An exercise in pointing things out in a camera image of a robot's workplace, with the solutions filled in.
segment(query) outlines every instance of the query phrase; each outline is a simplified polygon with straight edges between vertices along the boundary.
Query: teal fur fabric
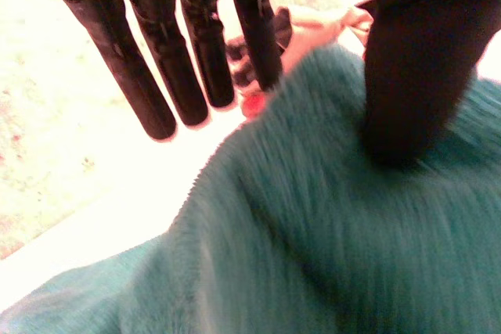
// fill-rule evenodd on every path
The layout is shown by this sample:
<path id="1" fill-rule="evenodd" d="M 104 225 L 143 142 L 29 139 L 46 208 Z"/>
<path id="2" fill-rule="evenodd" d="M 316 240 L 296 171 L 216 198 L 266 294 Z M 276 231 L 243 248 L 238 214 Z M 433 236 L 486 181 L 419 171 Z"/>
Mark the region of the teal fur fabric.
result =
<path id="1" fill-rule="evenodd" d="M 0 332 L 501 333 L 501 88 L 472 79 L 405 171 L 362 151 L 364 100 L 358 57 L 314 51 L 164 235 L 55 277 Z"/>

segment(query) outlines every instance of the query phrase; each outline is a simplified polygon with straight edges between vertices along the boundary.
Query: red object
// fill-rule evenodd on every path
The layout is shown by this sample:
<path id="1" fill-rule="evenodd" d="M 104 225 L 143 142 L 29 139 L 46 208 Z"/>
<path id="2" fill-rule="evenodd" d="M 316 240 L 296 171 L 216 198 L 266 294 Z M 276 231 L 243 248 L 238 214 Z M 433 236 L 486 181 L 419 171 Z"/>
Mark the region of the red object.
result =
<path id="1" fill-rule="evenodd" d="M 262 110 L 266 107 L 265 93 L 258 92 L 243 99 L 242 114 L 247 119 L 258 117 Z"/>

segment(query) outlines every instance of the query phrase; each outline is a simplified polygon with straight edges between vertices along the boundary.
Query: fuzzy texture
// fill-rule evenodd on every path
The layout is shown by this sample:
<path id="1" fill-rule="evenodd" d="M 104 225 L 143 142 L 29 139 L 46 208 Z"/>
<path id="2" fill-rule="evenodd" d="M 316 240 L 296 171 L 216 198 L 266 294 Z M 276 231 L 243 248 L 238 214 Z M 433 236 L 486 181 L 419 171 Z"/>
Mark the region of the fuzzy texture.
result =
<path id="1" fill-rule="evenodd" d="M 0 332 L 501 332 L 501 89 L 473 80 L 406 171 L 362 151 L 364 104 L 362 61 L 313 52 L 166 234 L 54 278 Z"/>

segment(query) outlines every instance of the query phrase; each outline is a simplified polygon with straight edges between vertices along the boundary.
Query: white surface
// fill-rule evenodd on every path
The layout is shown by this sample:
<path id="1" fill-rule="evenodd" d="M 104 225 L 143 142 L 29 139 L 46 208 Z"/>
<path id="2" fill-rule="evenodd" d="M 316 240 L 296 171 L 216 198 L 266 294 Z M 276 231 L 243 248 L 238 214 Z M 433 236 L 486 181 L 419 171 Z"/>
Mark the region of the white surface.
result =
<path id="1" fill-rule="evenodd" d="M 193 179 L 218 144 L 242 122 L 239 108 L 212 114 L 199 131 L 181 127 L 168 144 L 152 144 L 123 187 L 77 211 L 0 261 L 0 311 L 51 277 L 110 257 L 165 232 Z"/>

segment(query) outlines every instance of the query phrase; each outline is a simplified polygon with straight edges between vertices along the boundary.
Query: teal fleece blanket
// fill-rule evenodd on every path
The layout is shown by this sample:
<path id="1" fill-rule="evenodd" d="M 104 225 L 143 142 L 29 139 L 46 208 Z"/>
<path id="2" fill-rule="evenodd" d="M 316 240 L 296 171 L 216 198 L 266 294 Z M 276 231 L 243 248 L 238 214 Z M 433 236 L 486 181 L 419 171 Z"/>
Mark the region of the teal fleece blanket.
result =
<path id="1" fill-rule="evenodd" d="M 164 235 L 55 277 L 0 332 L 500 333 L 501 88 L 473 79 L 406 171 L 364 155 L 364 90 L 358 57 L 313 52 Z"/>

